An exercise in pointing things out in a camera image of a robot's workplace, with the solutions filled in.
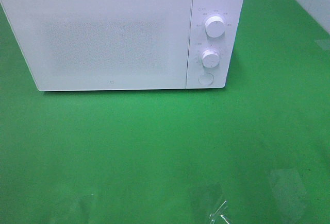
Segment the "round microwave door button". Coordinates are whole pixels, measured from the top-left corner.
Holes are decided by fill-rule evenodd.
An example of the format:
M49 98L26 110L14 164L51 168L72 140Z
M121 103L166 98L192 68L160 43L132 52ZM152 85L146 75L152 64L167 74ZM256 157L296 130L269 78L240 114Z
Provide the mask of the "round microwave door button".
M204 73L199 77L199 84L201 85L211 85L214 81L214 76L211 73Z

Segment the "white microwave knob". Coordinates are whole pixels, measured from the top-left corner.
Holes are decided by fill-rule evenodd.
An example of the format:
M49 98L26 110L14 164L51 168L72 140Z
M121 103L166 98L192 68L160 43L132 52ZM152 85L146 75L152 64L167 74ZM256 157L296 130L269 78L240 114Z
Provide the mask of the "white microwave knob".
M225 18L220 14L211 14L206 18L204 27L209 37L218 38L225 32Z
M208 49L201 53L202 66L206 68L216 67L220 63L220 53L214 49Z

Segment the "white microwave oven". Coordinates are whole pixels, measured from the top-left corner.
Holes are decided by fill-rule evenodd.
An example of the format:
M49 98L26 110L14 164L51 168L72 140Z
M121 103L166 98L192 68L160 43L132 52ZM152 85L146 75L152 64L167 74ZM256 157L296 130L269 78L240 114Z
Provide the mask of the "white microwave oven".
M223 88L243 0L1 0L39 91Z

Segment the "clear tape piece on table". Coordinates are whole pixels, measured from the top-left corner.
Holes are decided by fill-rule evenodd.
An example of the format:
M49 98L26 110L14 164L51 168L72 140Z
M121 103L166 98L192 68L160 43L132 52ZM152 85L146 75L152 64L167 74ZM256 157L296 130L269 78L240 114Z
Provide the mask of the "clear tape piece on table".
M231 224L232 221L228 215L228 203L226 198L222 195L219 196L211 211L209 212L207 222L208 224Z

